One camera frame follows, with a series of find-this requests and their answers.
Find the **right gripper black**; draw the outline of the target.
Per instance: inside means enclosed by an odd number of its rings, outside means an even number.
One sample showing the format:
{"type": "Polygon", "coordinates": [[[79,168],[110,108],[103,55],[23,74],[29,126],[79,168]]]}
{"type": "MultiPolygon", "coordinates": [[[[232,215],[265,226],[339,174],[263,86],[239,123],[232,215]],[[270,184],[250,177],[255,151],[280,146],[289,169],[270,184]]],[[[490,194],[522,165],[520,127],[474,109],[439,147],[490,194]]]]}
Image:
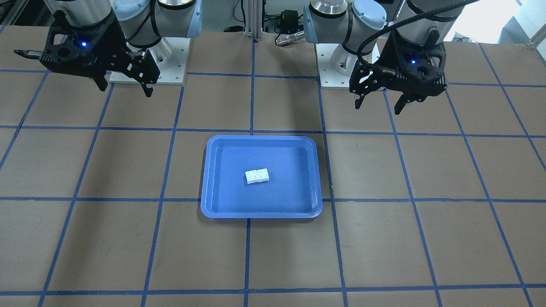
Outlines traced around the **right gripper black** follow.
{"type": "Polygon", "coordinates": [[[49,28],[41,64],[51,72],[92,78],[98,89],[109,86],[106,71],[123,72],[137,81],[150,98],[160,69],[148,49],[130,51],[114,11],[92,26],[70,25],[67,14],[56,11],[49,28]]]}

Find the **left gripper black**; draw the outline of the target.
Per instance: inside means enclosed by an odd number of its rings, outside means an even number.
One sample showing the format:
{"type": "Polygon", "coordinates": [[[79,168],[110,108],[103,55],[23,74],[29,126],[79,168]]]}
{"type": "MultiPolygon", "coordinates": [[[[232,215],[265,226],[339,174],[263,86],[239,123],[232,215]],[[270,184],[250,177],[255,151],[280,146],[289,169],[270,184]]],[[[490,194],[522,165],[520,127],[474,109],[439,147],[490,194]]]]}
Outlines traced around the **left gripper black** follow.
{"type": "Polygon", "coordinates": [[[407,104],[440,95],[448,87],[444,72],[446,57],[444,43],[419,46],[398,32],[391,32],[380,55],[380,66],[355,62],[349,80],[349,91],[356,97],[355,109],[360,109],[365,96],[381,87],[402,92],[394,106],[395,115],[400,115],[407,104]],[[382,67],[394,74],[384,74],[382,67]]]}

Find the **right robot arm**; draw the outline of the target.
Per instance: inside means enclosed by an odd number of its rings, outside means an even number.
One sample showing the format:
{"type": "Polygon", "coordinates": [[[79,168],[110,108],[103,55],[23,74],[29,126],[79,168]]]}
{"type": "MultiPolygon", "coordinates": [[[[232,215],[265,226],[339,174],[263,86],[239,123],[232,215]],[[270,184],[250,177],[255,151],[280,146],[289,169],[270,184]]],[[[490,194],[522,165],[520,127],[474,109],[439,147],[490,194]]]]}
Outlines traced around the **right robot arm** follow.
{"type": "Polygon", "coordinates": [[[201,0],[47,0],[54,22],[43,51],[18,51],[47,70],[90,78],[107,89],[107,72],[138,82],[146,97],[160,77],[152,48],[166,37],[196,38],[201,0]]]}

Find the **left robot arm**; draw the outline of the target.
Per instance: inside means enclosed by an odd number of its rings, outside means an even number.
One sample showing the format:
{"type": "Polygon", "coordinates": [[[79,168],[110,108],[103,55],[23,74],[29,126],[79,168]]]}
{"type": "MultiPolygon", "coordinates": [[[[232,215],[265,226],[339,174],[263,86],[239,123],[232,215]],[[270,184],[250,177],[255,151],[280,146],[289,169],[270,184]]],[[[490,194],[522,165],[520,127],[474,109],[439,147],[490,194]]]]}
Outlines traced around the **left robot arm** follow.
{"type": "Polygon", "coordinates": [[[349,91],[355,108],[381,88],[401,93],[396,115],[448,88],[444,38],[469,0],[404,0],[394,24],[375,0],[311,0],[303,25],[309,43],[337,43],[354,56],[349,91]]]}

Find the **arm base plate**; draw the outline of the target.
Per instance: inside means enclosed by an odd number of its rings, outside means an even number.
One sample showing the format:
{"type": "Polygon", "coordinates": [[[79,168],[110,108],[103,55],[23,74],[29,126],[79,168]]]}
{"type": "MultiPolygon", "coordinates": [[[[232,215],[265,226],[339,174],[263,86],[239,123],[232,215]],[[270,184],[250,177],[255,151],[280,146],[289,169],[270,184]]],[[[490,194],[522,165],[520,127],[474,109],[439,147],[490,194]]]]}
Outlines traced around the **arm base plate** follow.
{"type": "Polygon", "coordinates": [[[320,87],[330,90],[349,90],[356,56],[348,53],[339,43],[317,43],[315,51],[320,87]]]}
{"type": "Polygon", "coordinates": [[[157,85],[183,85],[190,45],[190,38],[163,37],[148,49],[160,70],[157,85]]]}

